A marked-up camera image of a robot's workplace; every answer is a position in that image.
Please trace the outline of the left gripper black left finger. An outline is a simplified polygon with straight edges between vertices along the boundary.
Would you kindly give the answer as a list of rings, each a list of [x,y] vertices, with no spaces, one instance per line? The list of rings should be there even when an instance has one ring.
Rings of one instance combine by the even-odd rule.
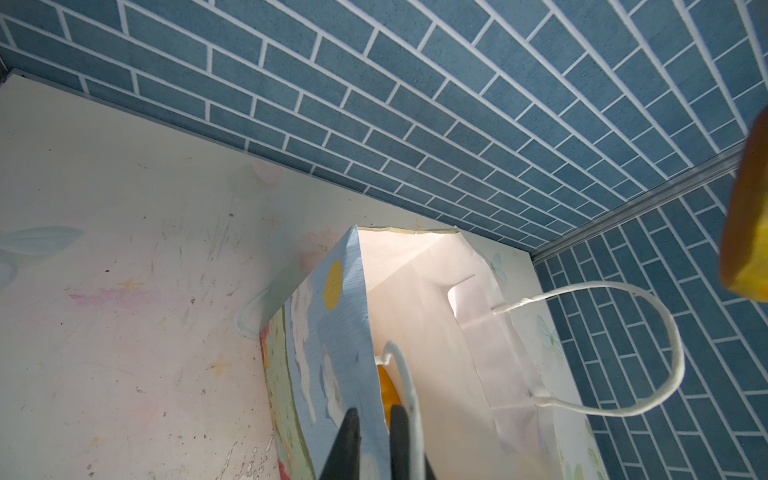
[[[358,480],[361,460],[360,418],[356,408],[350,408],[341,423],[320,480]]]

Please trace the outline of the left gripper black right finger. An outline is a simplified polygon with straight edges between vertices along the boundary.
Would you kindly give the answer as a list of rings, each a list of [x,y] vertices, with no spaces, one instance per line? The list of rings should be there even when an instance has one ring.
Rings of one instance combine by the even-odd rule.
[[[391,407],[389,434],[391,479],[409,480],[411,478],[409,417],[402,405]]]

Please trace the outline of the white paper gift bag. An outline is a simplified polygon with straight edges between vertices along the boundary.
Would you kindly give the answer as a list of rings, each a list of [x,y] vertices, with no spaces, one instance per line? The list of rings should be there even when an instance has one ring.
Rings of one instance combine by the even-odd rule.
[[[377,366],[407,411],[410,479],[604,479],[593,417],[644,414],[681,385],[679,330],[655,296],[672,366],[625,406],[580,400],[548,296],[511,284],[457,230],[354,226],[302,280],[255,296],[236,325],[258,341],[284,479],[319,479],[358,410],[359,479],[391,479]]]

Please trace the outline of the braided ring bread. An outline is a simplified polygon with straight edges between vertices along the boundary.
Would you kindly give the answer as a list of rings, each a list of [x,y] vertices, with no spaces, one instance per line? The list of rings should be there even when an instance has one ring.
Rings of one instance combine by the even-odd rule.
[[[719,277],[744,298],[767,301],[767,111],[750,129],[720,242]]]

